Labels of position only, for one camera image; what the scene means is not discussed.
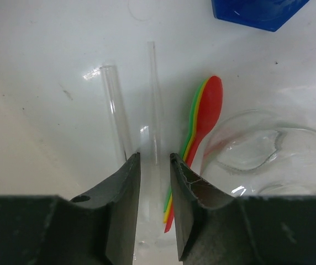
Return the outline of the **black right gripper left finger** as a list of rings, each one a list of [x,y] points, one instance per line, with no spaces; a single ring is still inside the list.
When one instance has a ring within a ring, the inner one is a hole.
[[[132,264],[140,154],[90,190],[0,195],[0,264]]]

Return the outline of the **clear tube with blue cap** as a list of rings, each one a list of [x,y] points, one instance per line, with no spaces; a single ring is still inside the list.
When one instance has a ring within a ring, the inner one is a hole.
[[[276,32],[309,0],[212,0],[214,17]]]

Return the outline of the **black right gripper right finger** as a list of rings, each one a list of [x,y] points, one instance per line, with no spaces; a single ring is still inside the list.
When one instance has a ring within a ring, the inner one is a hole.
[[[176,153],[170,170],[183,264],[316,264],[316,195],[232,197]]]

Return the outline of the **white plastic bin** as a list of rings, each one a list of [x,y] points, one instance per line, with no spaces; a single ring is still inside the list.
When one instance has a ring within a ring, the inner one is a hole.
[[[149,41],[156,44],[169,194],[165,241],[144,250],[136,240],[140,180],[132,264],[183,264],[170,155],[180,156],[196,90],[210,76],[221,78],[216,125],[260,110],[316,130],[316,1],[276,32],[217,19],[212,1],[0,1],[0,195],[71,200],[121,168],[104,65],[118,69],[133,154],[142,161]],[[215,127],[189,167],[200,177]]]

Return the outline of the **clear plastic pipette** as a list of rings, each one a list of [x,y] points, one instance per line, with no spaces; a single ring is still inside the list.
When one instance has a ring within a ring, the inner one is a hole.
[[[169,183],[165,173],[164,108],[157,70],[156,44],[149,41],[149,83],[141,129],[141,195],[136,240],[144,250],[164,243],[164,216]]]

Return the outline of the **coloured plastic spoons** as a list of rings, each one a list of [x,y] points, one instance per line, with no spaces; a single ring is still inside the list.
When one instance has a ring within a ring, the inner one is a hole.
[[[218,76],[210,76],[196,90],[189,113],[188,133],[180,157],[191,166],[202,140],[215,127],[223,105],[223,84]]]

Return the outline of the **round glass flask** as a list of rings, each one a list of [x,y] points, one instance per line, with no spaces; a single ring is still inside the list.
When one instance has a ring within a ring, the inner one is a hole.
[[[316,130],[260,110],[219,122],[201,176],[234,197],[316,195]]]

